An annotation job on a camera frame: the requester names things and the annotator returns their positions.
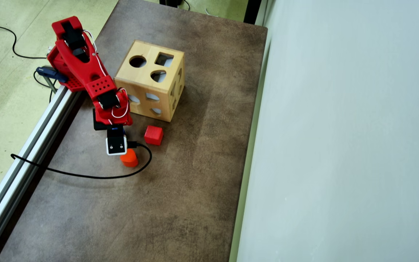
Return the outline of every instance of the black cable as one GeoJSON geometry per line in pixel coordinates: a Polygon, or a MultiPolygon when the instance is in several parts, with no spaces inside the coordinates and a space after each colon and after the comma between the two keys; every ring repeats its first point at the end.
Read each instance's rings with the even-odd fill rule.
{"type": "MultiPolygon", "coordinates": [[[[43,84],[42,82],[38,81],[38,79],[36,79],[36,77],[35,77],[35,74],[36,74],[36,70],[35,70],[35,72],[33,72],[33,79],[35,79],[35,81],[36,81],[37,83],[39,83],[39,84],[40,84],[40,85],[42,85],[42,86],[46,86],[46,87],[50,88],[48,85],[45,85],[45,84],[43,84]]],[[[51,91],[51,93],[49,94],[49,102],[50,102],[50,103],[51,103],[51,96],[53,96],[53,91],[51,91]]]]}
{"type": "Polygon", "coordinates": [[[23,158],[23,157],[21,157],[21,156],[18,156],[18,155],[16,155],[16,154],[11,154],[11,157],[12,157],[13,159],[18,158],[18,159],[20,159],[20,160],[22,160],[22,161],[24,161],[24,162],[27,162],[27,163],[29,163],[29,164],[33,164],[34,166],[38,166],[38,167],[39,167],[39,168],[41,168],[41,169],[45,169],[45,170],[49,170],[49,171],[53,171],[53,172],[56,172],[56,173],[59,173],[59,174],[64,174],[64,175],[68,175],[68,176],[80,177],[80,178],[90,178],[90,179],[118,179],[118,178],[126,178],[126,177],[130,177],[130,176],[133,176],[133,175],[135,175],[135,174],[140,173],[140,172],[141,172],[141,171],[143,171],[143,169],[145,169],[145,168],[148,166],[148,164],[151,162],[151,158],[152,158],[151,150],[150,150],[147,146],[145,146],[145,145],[143,145],[143,144],[136,143],[136,145],[137,145],[137,146],[141,146],[141,147],[145,148],[145,149],[148,151],[148,153],[149,153],[149,155],[150,155],[150,158],[148,159],[148,162],[147,162],[144,166],[142,166],[139,170],[137,170],[137,171],[135,171],[135,172],[133,172],[133,173],[130,173],[130,174],[127,174],[127,175],[113,176],[113,177],[96,177],[96,176],[87,176],[87,175],[74,174],[74,173],[69,173],[69,172],[65,172],[65,171],[60,171],[60,170],[57,170],[57,169],[49,168],[49,167],[47,167],[47,166],[42,166],[42,165],[40,165],[40,164],[34,163],[34,162],[30,161],[30,160],[27,160],[27,159],[25,159],[25,158],[23,158]]]}
{"type": "Polygon", "coordinates": [[[33,79],[35,79],[35,81],[36,81],[37,83],[39,83],[39,84],[40,84],[40,85],[42,85],[42,86],[46,86],[46,87],[50,88],[47,84],[43,84],[42,82],[38,81],[38,79],[36,79],[36,77],[35,77],[35,74],[36,74],[36,70],[35,70],[35,72],[33,72],[33,79]]]}
{"type": "Polygon", "coordinates": [[[183,1],[187,3],[187,5],[188,5],[188,11],[189,11],[190,10],[190,5],[188,4],[188,2],[186,0],[183,0],[183,1]]]}
{"type": "Polygon", "coordinates": [[[14,43],[12,45],[12,51],[14,52],[15,55],[20,56],[20,57],[23,57],[23,58],[30,58],[30,59],[46,59],[46,57],[30,57],[30,56],[25,56],[25,55],[19,55],[15,51],[15,43],[17,42],[17,36],[15,35],[15,33],[12,30],[7,29],[7,28],[4,28],[4,27],[0,27],[0,28],[1,29],[4,29],[4,30],[7,30],[7,31],[10,31],[14,35],[14,43]]]}

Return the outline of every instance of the green floor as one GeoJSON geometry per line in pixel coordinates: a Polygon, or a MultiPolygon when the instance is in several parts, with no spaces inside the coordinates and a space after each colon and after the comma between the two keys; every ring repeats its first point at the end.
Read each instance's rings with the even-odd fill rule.
{"type": "MultiPolygon", "coordinates": [[[[187,0],[191,11],[243,20],[248,0],[187,0]]],[[[51,23],[72,15],[98,35],[117,0],[0,0],[0,26],[17,35],[16,51],[44,56],[54,45],[51,23]]],[[[179,8],[188,9],[183,2],[179,8]]],[[[48,105],[50,90],[33,80],[33,71],[47,61],[25,59],[11,51],[13,36],[0,29],[0,182],[48,105]]]]}

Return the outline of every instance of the red cube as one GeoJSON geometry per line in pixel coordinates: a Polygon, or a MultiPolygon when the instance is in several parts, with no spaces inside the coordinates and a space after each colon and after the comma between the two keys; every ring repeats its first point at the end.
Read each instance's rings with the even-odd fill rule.
{"type": "Polygon", "coordinates": [[[163,139],[163,129],[156,126],[148,126],[145,132],[145,142],[159,146],[163,139]]]}

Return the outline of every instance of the brown table surface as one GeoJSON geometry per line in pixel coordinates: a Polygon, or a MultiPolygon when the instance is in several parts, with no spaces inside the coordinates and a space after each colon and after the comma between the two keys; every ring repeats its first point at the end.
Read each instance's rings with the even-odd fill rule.
{"type": "MultiPolygon", "coordinates": [[[[116,73],[133,40],[185,52],[186,87],[171,123],[133,114],[128,140],[164,129],[140,174],[92,180],[46,171],[0,261],[227,261],[267,29],[141,0],[121,0],[96,45],[116,73]]],[[[50,166],[128,174],[107,156],[83,102],[50,166]]],[[[141,164],[148,153],[136,150],[141,164]]]]}

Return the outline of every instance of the wooden cube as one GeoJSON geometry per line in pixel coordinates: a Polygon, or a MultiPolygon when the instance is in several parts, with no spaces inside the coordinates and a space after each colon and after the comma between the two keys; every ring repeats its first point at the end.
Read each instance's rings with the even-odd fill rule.
{"type": "Polygon", "coordinates": [[[130,112],[170,122],[185,86],[184,53],[135,40],[114,81],[130,112]]]}

